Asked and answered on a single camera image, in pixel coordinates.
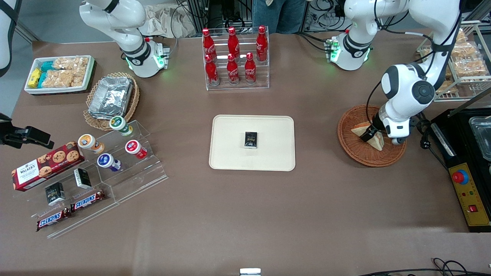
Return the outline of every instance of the small black box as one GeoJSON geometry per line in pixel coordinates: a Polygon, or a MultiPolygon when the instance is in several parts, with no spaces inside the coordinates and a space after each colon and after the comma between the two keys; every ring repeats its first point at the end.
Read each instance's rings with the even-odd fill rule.
{"type": "Polygon", "coordinates": [[[246,132],[244,148],[257,148],[257,132],[246,132]]]}
{"type": "Polygon", "coordinates": [[[90,184],[89,174],[86,170],[81,168],[76,168],[73,171],[73,174],[75,175],[75,181],[77,182],[77,186],[79,186],[82,189],[89,189],[90,187],[92,187],[92,185],[90,184]]]}
{"type": "Polygon", "coordinates": [[[46,198],[48,199],[48,205],[50,206],[65,200],[65,192],[63,191],[63,185],[60,182],[47,186],[44,188],[44,191],[46,192],[46,198]]]}

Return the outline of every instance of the red-labeled cup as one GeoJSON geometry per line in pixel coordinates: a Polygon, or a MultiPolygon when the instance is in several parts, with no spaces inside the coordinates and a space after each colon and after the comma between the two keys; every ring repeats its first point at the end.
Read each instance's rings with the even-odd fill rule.
{"type": "Polygon", "coordinates": [[[143,159],[147,156],[147,150],[137,140],[129,140],[125,149],[127,153],[135,155],[138,159],[143,159]]]}

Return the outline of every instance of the acrylic bottle rack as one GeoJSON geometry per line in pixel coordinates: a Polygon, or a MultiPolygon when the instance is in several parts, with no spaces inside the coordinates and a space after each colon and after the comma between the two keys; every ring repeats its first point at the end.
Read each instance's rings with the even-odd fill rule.
{"type": "Polygon", "coordinates": [[[83,163],[26,192],[14,191],[14,197],[24,201],[24,204],[28,206],[33,232],[36,230],[36,224],[39,220],[47,218],[63,208],[70,208],[71,204],[75,204],[99,190],[104,191],[105,199],[98,200],[86,208],[78,209],[71,217],[42,228],[36,234],[46,235],[48,238],[57,238],[168,178],[164,172],[163,164],[154,155],[148,142],[149,132],[137,121],[130,122],[130,125],[133,126],[133,133],[129,136],[125,137],[117,131],[111,131],[97,138],[98,141],[105,144],[105,152],[111,153],[115,159],[121,161],[121,170],[113,172],[110,169],[97,166],[98,155],[84,150],[85,161],[83,163]],[[144,159],[138,159],[126,152],[124,148],[126,142],[132,139],[138,140],[148,151],[144,159]],[[76,168],[83,168],[88,172],[91,188],[85,190],[77,186],[73,173],[76,168]],[[54,206],[49,206],[44,188],[56,182],[62,183],[65,199],[54,206]]]}
{"type": "MultiPolygon", "coordinates": [[[[258,27],[251,28],[236,28],[237,38],[239,39],[239,46],[241,51],[241,57],[237,61],[239,67],[240,82],[237,85],[231,85],[228,81],[227,73],[227,55],[228,51],[228,29],[227,28],[214,28],[209,29],[210,36],[215,42],[215,50],[217,51],[217,66],[218,77],[220,78],[220,84],[212,86],[208,83],[208,76],[205,73],[206,90],[225,90],[225,89],[251,89],[251,88],[269,88],[270,87],[270,47],[268,46],[268,55],[266,61],[259,62],[256,59],[256,39],[259,34],[258,27]],[[253,53],[254,62],[256,63],[256,83],[248,84],[246,82],[246,70],[244,68],[247,53],[253,53]]],[[[268,27],[266,26],[266,39],[270,43],[270,36],[268,27]]],[[[205,50],[203,51],[203,66],[206,65],[205,50]]]]}

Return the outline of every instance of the cookie picture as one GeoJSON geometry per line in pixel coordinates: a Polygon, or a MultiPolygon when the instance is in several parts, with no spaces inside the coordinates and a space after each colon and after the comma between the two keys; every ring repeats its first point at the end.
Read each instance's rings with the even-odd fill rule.
{"type": "Polygon", "coordinates": [[[66,143],[65,146],[66,146],[67,149],[71,149],[71,148],[73,148],[75,146],[75,142],[73,142],[73,141],[68,142],[68,143],[66,143]]]}
{"type": "Polygon", "coordinates": [[[71,152],[69,152],[67,154],[66,160],[68,160],[68,162],[73,162],[73,161],[78,160],[79,156],[80,155],[79,155],[78,151],[72,150],[71,152]]]}
{"type": "Polygon", "coordinates": [[[39,170],[39,177],[46,177],[51,174],[51,168],[49,166],[42,167],[39,170]]]}
{"type": "Polygon", "coordinates": [[[40,163],[40,164],[43,164],[44,162],[46,162],[46,154],[41,156],[41,157],[38,157],[37,161],[40,163]]]}
{"type": "Polygon", "coordinates": [[[65,152],[64,151],[58,151],[55,154],[53,154],[53,161],[55,163],[60,163],[63,160],[65,160],[65,152]]]}

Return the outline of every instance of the person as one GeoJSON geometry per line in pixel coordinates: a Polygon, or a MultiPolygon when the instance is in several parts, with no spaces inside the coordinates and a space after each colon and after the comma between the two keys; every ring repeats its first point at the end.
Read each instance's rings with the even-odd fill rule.
{"type": "Polygon", "coordinates": [[[305,12],[305,0],[253,0],[252,2],[253,26],[268,26],[269,33],[287,34],[300,30],[305,12]]]}

